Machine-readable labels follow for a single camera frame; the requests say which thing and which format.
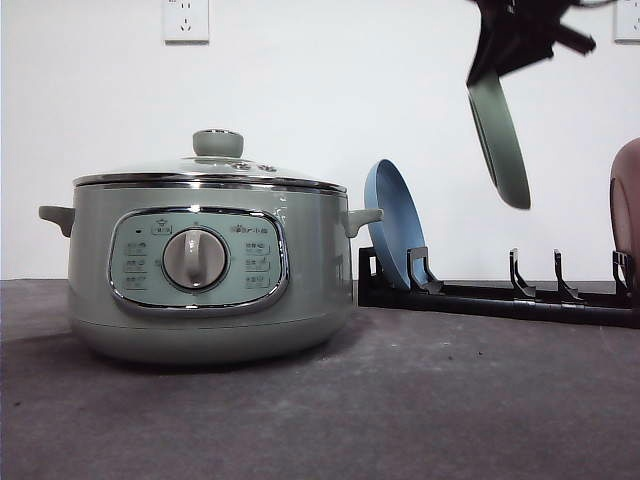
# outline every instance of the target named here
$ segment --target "glass lid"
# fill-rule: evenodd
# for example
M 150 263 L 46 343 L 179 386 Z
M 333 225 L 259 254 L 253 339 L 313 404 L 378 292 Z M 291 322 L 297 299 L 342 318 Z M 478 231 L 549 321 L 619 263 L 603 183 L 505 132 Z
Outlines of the glass lid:
M 147 163 L 130 169 L 87 175 L 73 184 L 82 185 L 144 182 L 211 182 L 280 185 L 329 190 L 345 193 L 346 188 L 321 182 L 307 175 L 245 160 L 242 157 L 244 138 L 229 130 L 200 130 L 193 134 L 195 156 L 176 162 Z

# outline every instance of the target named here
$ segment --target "dish rack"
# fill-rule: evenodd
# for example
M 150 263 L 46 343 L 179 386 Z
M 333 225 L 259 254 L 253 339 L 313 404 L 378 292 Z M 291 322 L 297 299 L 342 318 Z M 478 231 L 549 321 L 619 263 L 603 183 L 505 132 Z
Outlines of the dish rack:
M 420 282 L 415 274 L 415 265 L 420 261 L 427 273 L 426 282 Z M 374 248 L 361 248 L 358 305 L 640 328 L 640 291 L 633 286 L 635 262 L 631 255 L 613 252 L 613 293 L 583 292 L 570 287 L 562 278 L 562 254 L 558 250 L 554 250 L 554 262 L 557 288 L 551 290 L 531 286 L 520 275 L 517 248 L 509 252 L 509 287 L 458 285 L 438 280 L 431 272 L 427 247 L 413 248 L 407 251 L 411 289 L 404 291 L 394 289 L 384 278 Z

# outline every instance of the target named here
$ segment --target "electrical socket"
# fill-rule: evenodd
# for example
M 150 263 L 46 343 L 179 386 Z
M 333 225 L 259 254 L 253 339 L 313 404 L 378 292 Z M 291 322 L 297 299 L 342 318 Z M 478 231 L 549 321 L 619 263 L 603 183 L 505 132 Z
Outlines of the electrical socket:
M 167 44 L 209 43 L 209 0 L 163 0 Z
M 640 43 L 640 0 L 618 0 L 614 40 L 616 43 Z

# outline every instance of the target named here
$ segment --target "pot base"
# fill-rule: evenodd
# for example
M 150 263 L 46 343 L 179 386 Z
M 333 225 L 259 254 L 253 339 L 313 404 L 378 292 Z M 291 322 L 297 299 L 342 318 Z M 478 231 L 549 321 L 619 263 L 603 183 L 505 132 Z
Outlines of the pot base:
M 223 328 L 122 328 L 72 318 L 93 350 L 118 359 L 164 365 L 224 364 L 275 357 L 317 345 L 344 326 L 353 310 L 303 320 Z

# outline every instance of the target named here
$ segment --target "lid knob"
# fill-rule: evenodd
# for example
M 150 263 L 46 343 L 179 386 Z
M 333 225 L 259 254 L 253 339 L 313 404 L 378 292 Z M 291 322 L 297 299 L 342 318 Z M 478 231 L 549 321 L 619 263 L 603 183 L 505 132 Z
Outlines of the lid knob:
M 230 130 L 212 128 L 193 134 L 193 151 L 198 156 L 240 158 L 243 147 L 242 135 Z

